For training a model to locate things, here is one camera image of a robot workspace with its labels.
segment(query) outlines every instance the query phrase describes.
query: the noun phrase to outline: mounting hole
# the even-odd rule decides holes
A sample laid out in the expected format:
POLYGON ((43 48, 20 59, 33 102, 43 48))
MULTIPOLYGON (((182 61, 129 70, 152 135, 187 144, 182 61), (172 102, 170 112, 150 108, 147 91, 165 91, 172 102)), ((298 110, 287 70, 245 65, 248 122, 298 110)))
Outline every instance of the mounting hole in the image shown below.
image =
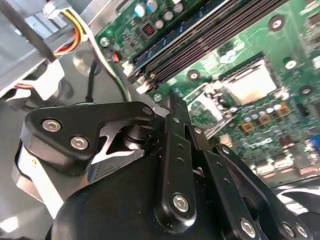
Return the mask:
POLYGON ((185 165, 185 161, 181 157, 178 157, 177 160, 179 164, 185 165))
POLYGON ((229 181, 228 178, 224 178, 223 180, 224 180, 224 182, 225 182, 227 185, 230 185, 230 181, 229 181))
POLYGON ((198 81, 198 80, 200 80, 201 74, 198 70, 193 69, 193 70, 188 71, 187 77, 188 77, 189 81, 192 81, 192 82, 198 81))
POLYGON ((176 116, 174 116, 172 119, 173 119, 177 124, 180 123, 179 118, 177 118, 176 116))
POLYGON ((301 97, 309 96, 313 92, 314 92, 314 88, 312 86, 304 85, 299 89, 299 96, 301 97))
POLYGON ((284 28, 286 24, 286 18, 284 15, 275 15, 273 18, 270 19, 268 23, 269 30, 271 32, 279 32, 281 29, 284 28))

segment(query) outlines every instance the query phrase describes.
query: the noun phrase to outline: silver screw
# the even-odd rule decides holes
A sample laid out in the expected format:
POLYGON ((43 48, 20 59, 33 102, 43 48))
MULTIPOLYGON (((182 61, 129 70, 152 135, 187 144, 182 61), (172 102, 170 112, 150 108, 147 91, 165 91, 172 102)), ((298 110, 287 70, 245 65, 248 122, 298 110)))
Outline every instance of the silver screw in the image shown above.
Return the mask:
POLYGON ((187 199, 180 194, 173 196, 173 205, 182 213, 186 213, 189 210, 189 203, 187 199))
POLYGON ((177 117, 174 116, 172 119, 173 119, 177 124, 180 123, 180 120, 179 120, 177 117))
POLYGON ((89 146, 87 139, 82 136, 74 136, 70 143, 71 146, 77 150, 85 150, 89 146))
POLYGON ((142 108, 142 111, 148 115, 151 115, 153 113, 152 110, 146 106, 142 108))
POLYGON ((230 151, 228 148, 226 148, 225 146, 222 147, 222 151, 224 151, 225 154, 229 154, 230 151))
POLYGON ((110 41, 109 41, 109 39, 106 38, 105 36, 100 39, 100 45, 101 45, 101 47, 103 47, 103 48, 108 47, 109 44, 110 44, 110 41))
POLYGON ((307 234, 306 230, 305 230, 302 226, 300 226, 299 224, 296 225, 296 229, 298 230, 298 232, 299 232, 302 236, 304 236, 305 238, 308 237, 308 234, 307 234))
POLYGON ((198 127, 195 127, 194 130, 195 130, 195 132, 196 132, 197 134, 201 134, 201 132, 202 132, 201 129, 198 128, 198 127))
POLYGON ((287 232, 291 237, 294 237, 294 236, 295 236, 294 231, 292 231, 291 227, 290 227, 288 224, 283 223, 283 227, 284 227, 284 229, 286 230, 286 232, 287 232))
POLYGON ((42 123, 42 127, 48 132, 58 132, 61 129, 61 124, 57 120, 47 119, 42 123))
POLYGON ((252 239, 256 237, 256 231, 250 222, 244 218, 240 221, 242 230, 252 239))

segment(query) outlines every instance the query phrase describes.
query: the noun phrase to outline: wire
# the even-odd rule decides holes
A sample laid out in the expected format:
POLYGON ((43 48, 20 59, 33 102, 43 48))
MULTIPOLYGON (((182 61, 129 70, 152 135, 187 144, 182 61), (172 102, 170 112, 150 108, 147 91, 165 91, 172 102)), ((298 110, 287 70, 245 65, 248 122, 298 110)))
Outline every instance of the wire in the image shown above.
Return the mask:
POLYGON ((98 62, 100 63, 102 68, 105 70, 105 72, 111 77, 111 79, 117 83, 121 92, 125 96, 125 101, 126 102, 132 101, 129 90, 125 87, 124 83, 120 80, 120 78, 117 76, 117 74, 115 73, 113 68, 106 61, 103 53, 101 52, 101 50, 96 42, 95 36, 94 36, 93 32, 91 31, 91 29, 89 28, 89 26, 85 23, 85 21, 80 17, 80 15, 73 8, 70 8, 69 11, 83 27, 83 29, 86 33, 86 36, 88 37, 88 39, 92 45, 92 48, 96 54, 96 58, 97 58, 98 62))
POLYGON ((77 48, 77 46, 80 44, 80 32, 77 27, 74 28, 74 41, 69 45, 60 48, 58 51, 54 53, 55 56, 65 55, 69 54, 71 51, 77 48))

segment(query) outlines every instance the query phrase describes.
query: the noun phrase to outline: capacitor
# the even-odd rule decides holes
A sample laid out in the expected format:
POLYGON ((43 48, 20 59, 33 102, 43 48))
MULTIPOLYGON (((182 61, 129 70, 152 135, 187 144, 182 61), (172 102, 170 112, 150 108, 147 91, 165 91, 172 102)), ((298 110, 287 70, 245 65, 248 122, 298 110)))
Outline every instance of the capacitor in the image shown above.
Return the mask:
POLYGON ((251 118, 252 118, 253 120, 257 120, 257 119, 259 118, 259 116, 258 116, 258 114, 256 114, 255 112, 252 112, 252 113, 251 113, 251 118))
POLYGON ((158 3, 156 0, 148 0, 146 1, 146 10, 149 13, 154 13, 158 8, 158 3))
POLYGON ((240 142, 245 149, 248 149, 250 147, 250 144, 245 138, 241 139, 240 142))
POLYGON ((155 21, 154 26, 156 29, 162 29, 165 25, 165 22, 162 19, 155 21))
POLYGON ((144 15, 146 15, 146 7, 144 4, 140 3, 134 8, 134 14, 138 18, 142 18, 144 15))
POLYGON ((271 130, 273 136, 275 136, 275 137, 280 136, 281 133, 282 133, 281 130, 280 130, 280 128, 279 128, 278 126, 273 126, 273 127, 271 127, 270 130, 271 130))
POLYGON ((287 140, 283 137, 280 137, 278 141, 279 141, 279 144, 282 147, 282 149, 284 151, 288 151, 289 146, 288 146, 287 140))
POLYGON ((285 136, 285 140, 286 140, 288 147, 293 147, 295 145, 291 136, 289 136, 289 135, 285 136))
POLYGON ((166 11, 163 15, 164 20, 171 21, 174 18, 174 13, 172 11, 166 11))
POLYGON ((259 133, 259 132, 255 133, 255 134, 253 135, 253 137, 254 137, 255 140, 256 140, 257 142, 259 142, 259 143, 262 142, 262 140, 264 139, 262 133, 259 133))
POLYGON ((243 118, 243 120, 244 120, 246 123, 251 122, 251 118, 249 117, 248 114, 243 114, 243 115, 242 115, 242 118, 243 118))
POLYGON ((176 13, 176 14, 179 14, 181 13, 182 11, 184 10, 184 5, 179 2, 178 4, 174 5, 173 7, 173 11, 176 13))

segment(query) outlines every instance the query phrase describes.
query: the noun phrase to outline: green circuit board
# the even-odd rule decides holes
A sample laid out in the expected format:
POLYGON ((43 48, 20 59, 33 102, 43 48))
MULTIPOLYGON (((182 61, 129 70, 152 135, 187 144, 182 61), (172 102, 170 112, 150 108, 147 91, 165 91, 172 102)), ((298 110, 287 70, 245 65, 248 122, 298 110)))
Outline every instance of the green circuit board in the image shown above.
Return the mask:
POLYGON ((185 0, 183 10, 177 12, 172 0, 154 0, 156 8, 153 12, 148 10, 148 1, 130 0, 123 1, 124 5, 118 6, 119 16, 115 21, 106 25, 97 35, 98 42, 101 38, 107 38, 109 47, 123 56, 120 62, 131 61, 133 57, 141 53, 164 34, 169 33, 177 24, 186 19, 204 2, 204 0, 185 0), (143 16, 135 12, 138 5, 143 8, 143 16), (173 13, 170 20, 165 20, 167 12, 173 13), (163 22, 161 29, 156 27, 157 20, 163 22))
POLYGON ((240 66, 255 56, 263 55, 268 62, 277 93, 282 89, 287 96, 278 96, 274 92, 250 104, 236 104, 230 94, 226 101, 238 106, 236 118, 220 130, 215 137, 228 134, 232 139, 232 148, 241 157, 250 161, 259 161, 261 156, 276 155, 282 152, 279 141, 272 128, 276 126, 283 134, 290 135, 295 142, 304 142, 320 134, 319 117, 315 114, 303 114, 301 106, 308 111, 312 103, 319 101, 320 85, 320 26, 317 23, 320 1, 290 0, 281 7, 256 22, 232 40, 220 46, 198 62, 189 66, 174 78, 149 93, 150 97, 161 104, 170 91, 184 98, 190 106, 192 123, 203 130, 213 128, 217 120, 201 102, 195 101, 203 92, 196 88, 219 80, 227 73, 236 72, 240 66), (271 115, 267 123, 252 121, 249 131, 241 129, 245 124, 244 116, 259 112, 267 105, 278 102, 285 106, 282 116, 271 115), (266 144, 256 144, 257 134, 261 134, 266 144))

